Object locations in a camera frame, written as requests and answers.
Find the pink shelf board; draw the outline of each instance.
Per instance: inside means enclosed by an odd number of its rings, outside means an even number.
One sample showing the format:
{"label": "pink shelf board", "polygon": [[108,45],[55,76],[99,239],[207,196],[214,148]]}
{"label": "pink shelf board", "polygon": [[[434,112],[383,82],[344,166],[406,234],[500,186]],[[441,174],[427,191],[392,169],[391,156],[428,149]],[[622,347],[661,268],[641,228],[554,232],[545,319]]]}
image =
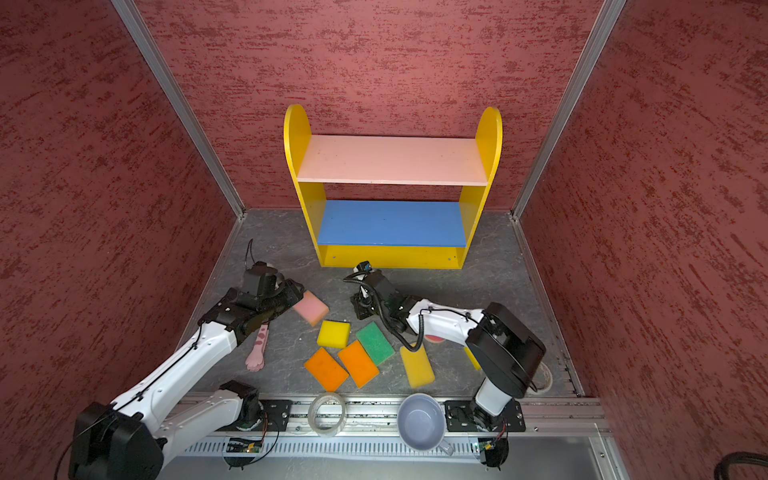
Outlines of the pink shelf board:
{"label": "pink shelf board", "polygon": [[488,185],[474,138],[313,135],[297,177],[328,184]]}

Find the roll of tape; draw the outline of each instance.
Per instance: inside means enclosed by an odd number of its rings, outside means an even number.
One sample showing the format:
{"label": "roll of tape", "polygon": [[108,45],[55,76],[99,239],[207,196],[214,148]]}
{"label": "roll of tape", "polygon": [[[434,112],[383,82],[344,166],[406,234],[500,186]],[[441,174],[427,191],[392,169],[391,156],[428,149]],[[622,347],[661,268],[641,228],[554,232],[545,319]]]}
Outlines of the roll of tape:
{"label": "roll of tape", "polygon": [[[339,418],[339,421],[333,426],[321,427],[317,425],[317,411],[321,406],[325,405],[331,400],[338,402],[339,405],[341,405],[341,418]],[[344,423],[346,422],[346,404],[344,403],[344,399],[341,398],[340,395],[333,392],[321,393],[312,401],[312,403],[310,403],[310,411],[307,413],[306,420],[310,424],[312,431],[317,435],[327,438],[333,437],[337,433],[341,432],[341,429],[344,428]]]}

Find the blue shelf board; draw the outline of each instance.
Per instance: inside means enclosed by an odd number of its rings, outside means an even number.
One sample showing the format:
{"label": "blue shelf board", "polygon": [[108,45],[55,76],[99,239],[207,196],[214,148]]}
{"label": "blue shelf board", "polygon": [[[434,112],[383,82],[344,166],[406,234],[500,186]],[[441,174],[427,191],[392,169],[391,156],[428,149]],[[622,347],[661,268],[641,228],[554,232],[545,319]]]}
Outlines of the blue shelf board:
{"label": "blue shelf board", "polygon": [[318,245],[466,247],[458,202],[328,200]]}

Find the textured red wallpaper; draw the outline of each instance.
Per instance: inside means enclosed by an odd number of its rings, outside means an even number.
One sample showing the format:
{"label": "textured red wallpaper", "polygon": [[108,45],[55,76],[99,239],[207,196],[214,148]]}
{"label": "textured red wallpaper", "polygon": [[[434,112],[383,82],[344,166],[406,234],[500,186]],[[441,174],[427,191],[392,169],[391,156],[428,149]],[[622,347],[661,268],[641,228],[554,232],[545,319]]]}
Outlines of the textured red wallpaper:
{"label": "textured red wallpaper", "polygon": [[[502,112],[486,208],[509,209],[602,0],[137,0],[248,207],[298,207],[283,150],[289,104],[317,134],[474,137]],[[336,186],[332,198],[389,187]],[[457,200],[457,187],[391,188]]]}
{"label": "textured red wallpaper", "polygon": [[234,217],[109,2],[3,2],[0,35],[0,478],[50,478],[173,351]]}
{"label": "textured red wallpaper", "polygon": [[628,2],[525,210],[633,480],[768,453],[766,23],[765,2]]}

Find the mug handle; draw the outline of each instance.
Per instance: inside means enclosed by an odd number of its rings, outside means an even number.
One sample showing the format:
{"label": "mug handle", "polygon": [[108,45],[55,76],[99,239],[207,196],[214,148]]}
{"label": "mug handle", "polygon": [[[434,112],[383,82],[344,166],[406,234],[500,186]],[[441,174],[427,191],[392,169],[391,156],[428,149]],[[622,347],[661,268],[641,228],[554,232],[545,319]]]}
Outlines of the mug handle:
{"label": "mug handle", "polygon": [[453,445],[448,444],[445,440],[441,440],[440,445],[437,445],[437,448],[441,449],[447,456],[451,456],[453,455],[453,452],[455,452]]}

